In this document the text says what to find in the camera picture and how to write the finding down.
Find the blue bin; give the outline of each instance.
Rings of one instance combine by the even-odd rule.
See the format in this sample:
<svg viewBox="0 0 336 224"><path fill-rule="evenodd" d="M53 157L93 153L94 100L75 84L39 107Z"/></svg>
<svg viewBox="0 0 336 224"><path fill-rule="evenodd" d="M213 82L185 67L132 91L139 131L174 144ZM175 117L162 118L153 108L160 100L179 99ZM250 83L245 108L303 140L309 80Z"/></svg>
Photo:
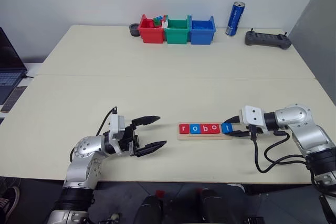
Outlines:
<svg viewBox="0 0 336 224"><path fill-rule="evenodd" d="M190 42L196 45L210 45L216 31L214 17L208 21L192 20L190 24Z"/></svg>

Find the laptop screen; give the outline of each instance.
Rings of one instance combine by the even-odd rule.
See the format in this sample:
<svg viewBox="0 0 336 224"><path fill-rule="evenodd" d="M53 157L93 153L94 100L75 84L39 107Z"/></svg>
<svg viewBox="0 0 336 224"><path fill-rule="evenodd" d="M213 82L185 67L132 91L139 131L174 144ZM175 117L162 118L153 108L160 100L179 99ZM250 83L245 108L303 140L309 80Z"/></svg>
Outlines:
<svg viewBox="0 0 336 224"><path fill-rule="evenodd" d="M0 27L0 70L26 70L19 55Z"/></svg>

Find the white table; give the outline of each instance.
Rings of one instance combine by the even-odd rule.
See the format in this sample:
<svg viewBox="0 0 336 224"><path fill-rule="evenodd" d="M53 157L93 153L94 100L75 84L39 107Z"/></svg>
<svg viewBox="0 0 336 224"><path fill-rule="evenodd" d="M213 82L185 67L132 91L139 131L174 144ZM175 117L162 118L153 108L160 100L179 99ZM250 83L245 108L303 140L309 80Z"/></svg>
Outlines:
<svg viewBox="0 0 336 224"><path fill-rule="evenodd" d="M41 67L42 63L24 63L26 68L27 68L27 76L31 76L34 77L38 71L38 69ZM28 86L30 84L30 82L32 81L31 78L26 78L26 79L22 79L21 82L19 83L18 87L24 87L24 86ZM8 113L3 113L0 112L0 118L5 118L7 116Z"/></svg>
<svg viewBox="0 0 336 224"><path fill-rule="evenodd" d="M72 26L43 63L39 74L165 78L310 78L314 75L291 46L287 50L247 46L247 29L211 45L144 44L128 27ZM280 29L258 29L282 33Z"/></svg>
<svg viewBox="0 0 336 224"><path fill-rule="evenodd" d="M72 147L94 135L113 106L118 106L128 123L144 115L161 116L155 124L139 126L137 133L142 146L161 140L167 144L141 158L112 157L105 163L103 180L309 183L309 172L300 164L277 166L266 174L257 172L253 144L247 139L177 140L179 121L220 122L237 115L244 104L269 112L303 103L336 139L335 107L316 80L139 77L136 81L125 76L37 76L0 125L1 174L63 179ZM260 137L259 151L280 139ZM290 140L270 156L296 153ZM262 156L260 164L265 167Z"/></svg>

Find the plastic storage bin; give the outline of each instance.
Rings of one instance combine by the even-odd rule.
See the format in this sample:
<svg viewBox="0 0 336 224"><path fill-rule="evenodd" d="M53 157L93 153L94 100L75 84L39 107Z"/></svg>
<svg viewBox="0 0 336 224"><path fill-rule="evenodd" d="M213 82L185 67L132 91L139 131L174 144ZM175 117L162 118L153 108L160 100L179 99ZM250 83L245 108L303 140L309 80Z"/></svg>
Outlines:
<svg viewBox="0 0 336 224"><path fill-rule="evenodd" d="M162 26L155 27L154 20L147 18L144 14L141 17L138 30L144 43L163 43Z"/></svg>
<svg viewBox="0 0 336 224"><path fill-rule="evenodd" d="M191 16L187 19L167 19L164 22L164 33L168 44L186 44L189 38Z"/></svg>
<svg viewBox="0 0 336 224"><path fill-rule="evenodd" d="M208 21L191 20L190 37L191 44L210 45L216 31L214 17Z"/></svg>

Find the green bin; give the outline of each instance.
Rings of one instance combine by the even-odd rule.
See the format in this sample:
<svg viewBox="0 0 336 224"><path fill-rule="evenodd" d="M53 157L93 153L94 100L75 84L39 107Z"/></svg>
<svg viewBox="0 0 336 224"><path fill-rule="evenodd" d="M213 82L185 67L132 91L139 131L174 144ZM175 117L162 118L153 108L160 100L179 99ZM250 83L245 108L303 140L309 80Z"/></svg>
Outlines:
<svg viewBox="0 0 336 224"><path fill-rule="evenodd" d="M187 19L167 19L164 24L164 33L168 44L187 44L190 33L191 16Z"/></svg>

